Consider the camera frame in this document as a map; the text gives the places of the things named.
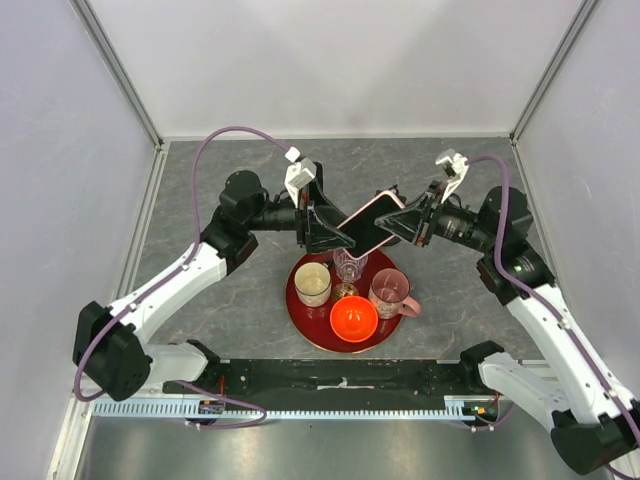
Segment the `black cased phone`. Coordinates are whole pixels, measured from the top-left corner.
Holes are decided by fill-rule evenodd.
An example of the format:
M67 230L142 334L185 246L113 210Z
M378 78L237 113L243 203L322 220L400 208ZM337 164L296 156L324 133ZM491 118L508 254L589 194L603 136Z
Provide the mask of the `black cased phone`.
M314 161L313 164L315 166L315 179L314 179L315 189L318 192L322 192L323 185L324 185L323 166L320 162L317 162L317 161Z

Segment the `pink cased phone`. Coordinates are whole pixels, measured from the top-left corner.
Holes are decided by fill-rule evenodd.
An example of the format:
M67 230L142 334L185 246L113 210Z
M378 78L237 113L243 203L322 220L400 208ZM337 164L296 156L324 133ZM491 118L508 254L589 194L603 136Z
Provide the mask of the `pink cased phone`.
M346 249L354 259L362 258L394 238L394 235L377 227L374 220L384 214L401 210L390 196L375 195L364 206L344 220L338 228L356 241Z

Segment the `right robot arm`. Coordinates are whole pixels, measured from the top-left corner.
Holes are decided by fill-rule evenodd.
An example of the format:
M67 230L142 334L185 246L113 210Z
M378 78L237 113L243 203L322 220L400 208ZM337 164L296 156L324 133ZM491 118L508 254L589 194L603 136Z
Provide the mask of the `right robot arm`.
M586 475L639 454L639 401L610 371L569 311L559 284L527 240L532 223L520 191L493 188L477 212L450 203L434 182L417 200L384 210L377 227L416 246L440 237L481 252L485 287L524 327L553 371L551 384L486 341L464 351L458 381L508 397L549 433L564 463Z

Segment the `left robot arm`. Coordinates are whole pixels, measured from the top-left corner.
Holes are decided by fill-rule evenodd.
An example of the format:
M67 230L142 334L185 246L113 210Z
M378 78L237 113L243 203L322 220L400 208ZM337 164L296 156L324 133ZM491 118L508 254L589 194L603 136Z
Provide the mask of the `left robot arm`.
M115 401L145 386L185 381L198 393L219 382L215 355L196 340L152 345L155 332L201 291L223 280L255 251L258 231L293 231L310 253L354 246L337 228L342 219L326 199L321 180L303 187L296 200L270 201L257 174L231 174L210 223L170 266L127 296L102 306L92 301L79 314L72 360L77 366L74 392L88 377Z

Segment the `black round-base clamp stand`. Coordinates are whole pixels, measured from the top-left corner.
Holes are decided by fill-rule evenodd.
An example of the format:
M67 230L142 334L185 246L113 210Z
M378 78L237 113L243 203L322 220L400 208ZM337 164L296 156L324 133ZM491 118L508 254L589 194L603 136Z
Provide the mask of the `black round-base clamp stand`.
M401 207L404 207L407 202L406 197L400 194L398 185L392 185L389 188L377 190L376 195L390 196L393 201Z

